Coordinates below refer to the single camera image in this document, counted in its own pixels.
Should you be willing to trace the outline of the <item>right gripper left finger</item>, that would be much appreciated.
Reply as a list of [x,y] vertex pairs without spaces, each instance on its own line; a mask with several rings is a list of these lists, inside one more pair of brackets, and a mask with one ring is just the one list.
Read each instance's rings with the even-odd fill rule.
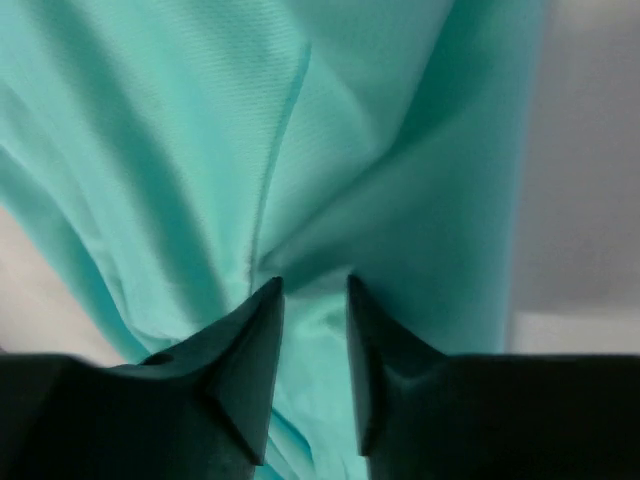
[[139,364],[1,358],[5,479],[250,479],[265,459],[283,282]]

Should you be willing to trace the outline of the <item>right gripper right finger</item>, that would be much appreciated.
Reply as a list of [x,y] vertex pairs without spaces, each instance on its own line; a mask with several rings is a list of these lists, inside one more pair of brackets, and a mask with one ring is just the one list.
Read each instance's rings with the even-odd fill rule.
[[356,438],[373,479],[635,479],[635,355],[447,355],[347,282]]

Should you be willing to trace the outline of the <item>teal t-shirt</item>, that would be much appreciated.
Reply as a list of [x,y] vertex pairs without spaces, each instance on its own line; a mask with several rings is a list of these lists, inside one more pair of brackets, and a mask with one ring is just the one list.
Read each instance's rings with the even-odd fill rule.
[[1,201],[128,360],[284,281],[262,479],[363,479],[358,275],[498,352],[543,1],[5,1]]

